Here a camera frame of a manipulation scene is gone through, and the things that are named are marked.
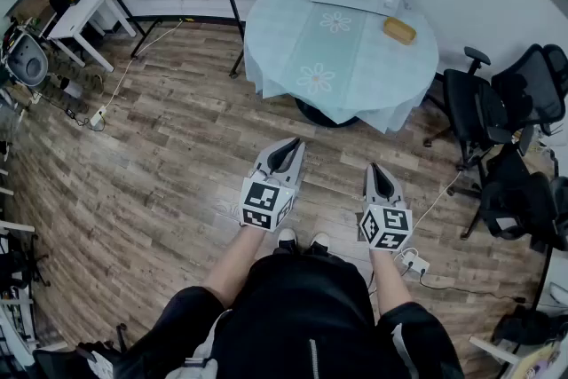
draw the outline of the table base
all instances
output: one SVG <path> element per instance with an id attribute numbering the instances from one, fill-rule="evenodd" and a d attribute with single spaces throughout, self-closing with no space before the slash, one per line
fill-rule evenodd
<path id="1" fill-rule="evenodd" d="M 335 123 L 329 117 L 324 115 L 319 109 L 317 109 L 313 106 L 310 106 L 307 103 L 304 103 L 301 99 L 297 99 L 297 98 L 294 98 L 294 99 L 296 100 L 296 104 L 298 106 L 298 109 L 300 109 L 302 114 L 305 115 L 312 122 L 317 123 L 318 125 L 320 125 L 322 127 L 341 128 L 341 127 L 347 127 L 349 125 L 353 125 L 355 122 L 359 121 L 358 117 L 353 117 L 352 119 L 349 119 L 347 122 Z"/>

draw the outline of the power strip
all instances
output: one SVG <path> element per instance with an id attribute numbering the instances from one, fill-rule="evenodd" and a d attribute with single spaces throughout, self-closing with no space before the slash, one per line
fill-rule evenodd
<path id="1" fill-rule="evenodd" d="M 94 127 L 101 121 L 101 119 L 107 113 L 107 107 L 105 105 L 101 106 L 100 109 L 91 118 L 91 127 Z"/>
<path id="2" fill-rule="evenodd" d="M 402 264 L 406 265 L 407 267 L 410 266 L 411 270 L 418 272 L 424 275 L 428 269 L 430 269 L 430 263 L 426 262 L 421 257 L 417 256 L 415 253 L 409 251 L 404 256 L 402 256 Z"/>

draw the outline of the white desk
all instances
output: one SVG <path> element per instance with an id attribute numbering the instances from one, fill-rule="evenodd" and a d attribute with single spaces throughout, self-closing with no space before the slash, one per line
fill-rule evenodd
<path id="1" fill-rule="evenodd" d="M 71 59 L 73 59 L 81 67 L 85 66 L 85 63 L 79 59 L 74 53 L 71 52 L 61 41 L 62 38 L 73 37 L 106 71 L 113 71 L 113 66 L 107 62 L 107 60 L 101 56 L 95 48 L 93 48 L 82 36 L 81 31 L 85 27 L 87 22 L 99 32 L 102 36 L 105 35 L 103 29 L 95 21 L 90 20 L 94 12 L 103 4 L 110 9 L 116 19 L 122 24 L 130 36 L 136 36 L 136 32 L 130 26 L 126 18 L 122 16 L 122 13 L 118 7 L 114 4 L 113 0 L 80 0 L 77 5 L 70 6 L 65 14 L 53 28 L 53 30 L 48 35 L 58 47 L 66 53 Z"/>

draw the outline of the chair leg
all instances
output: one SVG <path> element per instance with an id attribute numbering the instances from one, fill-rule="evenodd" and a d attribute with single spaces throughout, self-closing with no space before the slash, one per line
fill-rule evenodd
<path id="1" fill-rule="evenodd" d="M 447 127 L 445 130 L 436 133 L 434 136 L 424 139 L 423 145 L 425 147 L 430 148 L 432 147 L 432 142 L 434 142 L 436 139 L 448 137 L 451 132 L 452 132 L 452 127 Z"/>
<path id="2" fill-rule="evenodd" d="M 32 280 L 41 281 L 42 284 L 48 288 L 49 286 L 51 286 L 51 283 L 43 279 L 43 275 L 39 271 L 37 264 L 43 259 L 48 258 L 50 255 L 41 255 L 40 257 L 36 257 L 36 250 L 34 244 L 38 238 L 39 237 L 37 236 L 37 234 L 32 235 L 32 241 L 30 242 L 29 245 L 28 263 L 29 263 L 30 273 L 32 275 Z"/>
<path id="3" fill-rule="evenodd" d="M 126 343 L 124 342 L 124 332 L 126 331 L 126 324 L 119 324 L 116 326 L 116 336 L 118 337 L 118 344 L 121 347 L 121 354 L 124 354 L 126 349 Z"/>
<path id="4" fill-rule="evenodd" d="M 431 101 L 434 105 L 436 105 L 436 107 L 442 111 L 445 115 L 447 115 L 447 111 L 446 111 L 446 106 L 444 105 L 444 103 L 442 103 L 441 101 L 438 101 L 437 99 L 435 99 L 434 97 L 432 97 L 429 93 L 427 93 L 424 96 L 424 99 L 427 99 L 428 101 Z"/>
<path id="5" fill-rule="evenodd" d="M 480 219 L 481 219 L 481 212 L 478 209 L 477 213 L 473 217 L 473 220 L 471 221 L 471 224 L 469 225 L 468 229 L 465 232 L 461 233 L 460 239 L 462 239 L 463 241 L 466 241 L 471 236 L 471 233 L 473 233 L 473 231 L 477 227 L 477 223 L 479 223 Z"/>
<path id="6" fill-rule="evenodd" d="M 476 185 L 472 186 L 473 189 L 461 188 L 460 186 L 450 186 L 446 193 L 448 196 L 454 196 L 455 193 L 463 194 L 464 196 L 469 196 L 470 198 L 481 200 L 481 192 L 476 189 Z"/>

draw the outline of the leg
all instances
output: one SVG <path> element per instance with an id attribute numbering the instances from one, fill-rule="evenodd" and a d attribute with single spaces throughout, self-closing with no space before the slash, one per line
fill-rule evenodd
<path id="1" fill-rule="evenodd" d="M 225 308 L 231 306 L 241 292 L 265 235 L 264 229 L 243 227 L 203 282 L 203 287 Z"/>
<path id="2" fill-rule="evenodd" d="M 83 38 L 81 34 L 74 34 L 73 38 L 100 64 L 103 68 L 108 71 L 114 71 L 114 67 L 107 62 L 107 60 L 101 56 L 95 48 L 93 48 L 87 40 Z"/>
<path id="3" fill-rule="evenodd" d="M 241 63 L 243 55 L 244 55 L 244 51 L 241 51 L 241 54 L 239 54 L 239 57 L 234 62 L 233 68 L 231 68 L 231 73 L 229 73 L 229 77 L 231 79 L 237 79 L 237 77 L 239 76 L 237 74 L 237 68 L 239 67 L 239 64 Z"/>
<path id="4" fill-rule="evenodd" d="M 53 40 L 53 42 L 58 45 L 58 47 L 66 53 L 79 67 L 84 67 L 85 62 L 79 59 L 69 48 L 67 48 L 60 40 Z"/>
<path id="5" fill-rule="evenodd" d="M 369 256 L 371 256 L 371 264 L 375 272 L 379 313 L 385 314 L 397 306 L 412 302 L 412 297 L 394 264 L 391 253 L 370 249 Z"/>
<path id="6" fill-rule="evenodd" d="M 116 19 L 118 20 L 118 22 L 120 22 L 122 24 L 122 26 L 124 27 L 124 29 L 128 32 L 128 35 L 130 36 L 136 36 L 136 32 L 134 31 L 134 29 L 130 26 L 130 24 L 128 23 L 128 21 L 126 20 L 126 18 L 124 18 L 124 16 L 122 16 L 121 11 L 118 9 L 118 7 L 114 4 L 114 2 L 112 0 L 106 0 L 105 1 L 106 6 L 108 6 L 108 8 L 110 8 L 110 11 L 113 13 L 113 15 L 116 17 Z"/>
<path id="7" fill-rule="evenodd" d="M 425 147 L 432 147 L 432 142 L 434 142 L 436 139 L 448 137 L 451 132 L 452 127 L 447 127 L 445 130 L 436 133 L 434 136 L 424 139 L 423 144 Z"/>
<path id="8" fill-rule="evenodd" d="M 97 21 L 89 20 L 89 24 L 92 25 L 92 28 L 94 28 L 100 36 L 106 35 L 105 31 L 102 29 L 102 27 L 98 24 Z"/>
<path id="9" fill-rule="evenodd" d="M 467 240 L 471 235 L 471 233 L 473 233 L 480 219 L 481 219 L 481 213 L 478 210 L 476 215 L 473 217 L 473 220 L 471 221 L 471 224 L 469 225 L 468 229 L 460 235 L 460 239 L 462 239 L 463 241 Z"/>

